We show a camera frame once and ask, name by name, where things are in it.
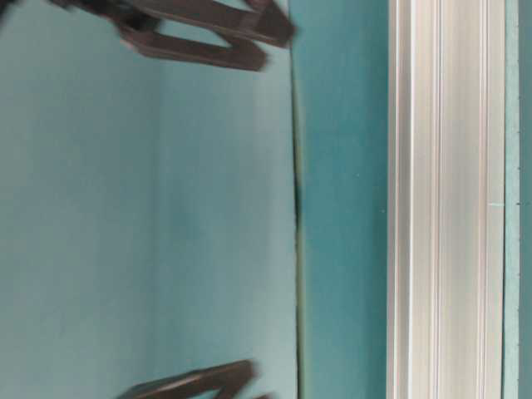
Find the teal wall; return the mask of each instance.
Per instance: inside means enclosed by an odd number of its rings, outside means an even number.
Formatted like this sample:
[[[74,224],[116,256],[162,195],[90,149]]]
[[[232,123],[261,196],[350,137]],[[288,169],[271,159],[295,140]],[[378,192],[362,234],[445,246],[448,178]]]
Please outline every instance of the teal wall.
[[[266,50],[260,74],[164,66],[157,371],[252,357],[253,393],[295,399],[289,52]]]
[[[292,0],[305,399],[384,399],[387,0]]]
[[[160,64],[22,2],[0,35],[0,397],[153,377]]]
[[[520,1],[521,300],[520,398],[532,397],[532,3]]]
[[[262,74],[154,62],[82,12],[17,7],[0,397],[113,397],[253,357],[247,396],[295,399],[297,202],[305,397],[384,398],[387,2],[291,7],[293,76],[287,51]]]

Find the silver metal bar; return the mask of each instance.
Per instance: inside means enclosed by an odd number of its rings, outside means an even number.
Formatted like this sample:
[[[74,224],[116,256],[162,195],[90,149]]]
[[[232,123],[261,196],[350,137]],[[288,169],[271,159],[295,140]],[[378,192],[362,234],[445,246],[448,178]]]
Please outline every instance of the silver metal bar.
[[[388,399],[500,397],[505,9],[391,0]]]

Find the teal surface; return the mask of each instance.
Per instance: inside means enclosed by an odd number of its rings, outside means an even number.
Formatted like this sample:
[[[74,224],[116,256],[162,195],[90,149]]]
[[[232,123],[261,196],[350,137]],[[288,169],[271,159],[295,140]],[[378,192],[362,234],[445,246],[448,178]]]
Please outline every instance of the teal surface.
[[[244,397],[295,399],[289,52],[267,51],[261,74],[164,66],[157,372],[251,357],[261,378]]]
[[[503,398],[519,395],[520,88],[519,0],[506,0],[505,325]]]
[[[305,399],[386,396],[386,0],[292,0]]]
[[[521,300],[520,399],[532,397],[532,3],[520,1]]]
[[[264,74],[155,62],[83,12],[14,11],[0,397],[110,398],[253,357],[253,391],[295,399],[289,52]]]
[[[153,377],[160,65],[46,2],[0,35],[0,397]]]

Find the blurred object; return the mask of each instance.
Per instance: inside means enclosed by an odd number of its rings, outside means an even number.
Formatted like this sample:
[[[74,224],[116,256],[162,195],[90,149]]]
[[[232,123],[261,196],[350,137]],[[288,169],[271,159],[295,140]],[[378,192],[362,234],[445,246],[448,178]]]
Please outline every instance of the blurred object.
[[[8,5],[0,0],[0,21]],[[295,29],[274,0],[244,0],[251,11],[214,0],[48,0],[63,8],[78,7],[110,20],[124,41],[140,54],[174,61],[259,71],[266,54],[253,41],[286,47]],[[164,20],[209,29],[229,46],[166,36],[157,31]]]
[[[206,392],[216,392],[214,399],[233,399],[255,377],[253,363],[243,360],[140,384],[118,399],[187,399]]]

